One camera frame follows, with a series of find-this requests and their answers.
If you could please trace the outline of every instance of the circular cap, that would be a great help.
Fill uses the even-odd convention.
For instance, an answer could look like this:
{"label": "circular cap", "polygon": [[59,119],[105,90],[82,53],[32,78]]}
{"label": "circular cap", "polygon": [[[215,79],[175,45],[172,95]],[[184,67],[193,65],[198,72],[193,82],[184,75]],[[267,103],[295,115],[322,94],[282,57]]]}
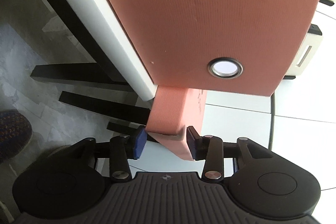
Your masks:
{"label": "circular cap", "polygon": [[222,174],[218,171],[208,171],[205,173],[205,177],[207,179],[219,179],[221,178]]}
{"label": "circular cap", "polygon": [[48,195],[62,195],[76,185],[76,178],[65,172],[46,173],[37,180],[37,188]]}
{"label": "circular cap", "polygon": [[219,78],[236,78],[243,72],[243,66],[235,59],[221,57],[212,60],[208,65],[209,72]]}
{"label": "circular cap", "polygon": [[259,187],[271,195],[288,195],[297,186],[296,180],[284,173],[268,173],[258,179]]}
{"label": "circular cap", "polygon": [[22,211],[38,218],[61,219],[94,206],[105,191],[105,180],[78,159],[50,157],[15,180],[13,197]]}
{"label": "circular cap", "polygon": [[251,160],[230,177],[228,190],[246,211],[277,220],[310,214],[321,193],[312,174],[276,155]]}
{"label": "circular cap", "polygon": [[115,179],[126,179],[128,178],[129,174],[125,171],[116,171],[113,172],[112,177],[114,177]]}

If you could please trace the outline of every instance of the blue gripper pad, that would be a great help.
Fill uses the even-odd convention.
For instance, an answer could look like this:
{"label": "blue gripper pad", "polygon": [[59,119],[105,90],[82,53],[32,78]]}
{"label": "blue gripper pad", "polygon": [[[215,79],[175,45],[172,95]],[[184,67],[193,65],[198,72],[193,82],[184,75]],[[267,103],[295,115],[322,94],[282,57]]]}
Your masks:
{"label": "blue gripper pad", "polygon": [[137,135],[137,138],[135,139],[133,150],[133,156],[135,160],[140,158],[143,148],[145,147],[147,141],[147,132],[145,130],[145,127],[140,126],[138,130],[140,130],[140,133]]}
{"label": "blue gripper pad", "polygon": [[193,159],[196,159],[196,140],[192,133],[190,132],[189,128],[186,130],[186,140],[187,140],[187,145],[190,150],[191,156]]}

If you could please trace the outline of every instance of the ribbed black surface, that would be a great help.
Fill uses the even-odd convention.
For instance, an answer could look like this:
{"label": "ribbed black surface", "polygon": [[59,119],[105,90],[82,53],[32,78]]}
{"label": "ribbed black surface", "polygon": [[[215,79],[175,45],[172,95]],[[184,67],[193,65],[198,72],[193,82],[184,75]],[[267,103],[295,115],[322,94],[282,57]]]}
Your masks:
{"label": "ribbed black surface", "polygon": [[265,220],[246,213],[222,186],[201,181],[197,173],[138,173],[128,183],[114,184],[95,207],[63,220],[43,220],[22,214],[15,224],[317,224],[297,220]]}

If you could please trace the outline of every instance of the black cable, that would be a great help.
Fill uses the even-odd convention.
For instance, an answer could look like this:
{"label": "black cable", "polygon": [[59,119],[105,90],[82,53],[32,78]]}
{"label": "black cable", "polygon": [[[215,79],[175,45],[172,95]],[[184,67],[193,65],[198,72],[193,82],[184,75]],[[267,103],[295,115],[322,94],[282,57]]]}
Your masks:
{"label": "black cable", "polygon": [[321,190],[321,191],[325,191],[325,190],[331,190],[331,189],[336,189],[336,187],[329,188],[329,189],[323,189],[323,190]]}
{"label": "black cable", "polygon": [[274,117],[275,117],[275,92],[271,96],[271,127],[270,127],[269,142],[268,142],[269,150],[272,150],[272,145],[273,145]]}

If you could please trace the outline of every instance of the crosshair logo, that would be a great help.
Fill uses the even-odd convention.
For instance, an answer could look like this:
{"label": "crosshair logo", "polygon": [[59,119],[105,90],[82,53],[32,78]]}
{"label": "crosshair logo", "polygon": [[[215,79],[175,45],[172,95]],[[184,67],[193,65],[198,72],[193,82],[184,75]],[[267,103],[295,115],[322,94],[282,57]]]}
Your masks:
{"label": "crosshair logo", "polygon": [[172,176],[166,174],[166,175],[162,176],[161,178],[163,178],[165,181],[167,181],[167,180],[170,180],[172,178]]}

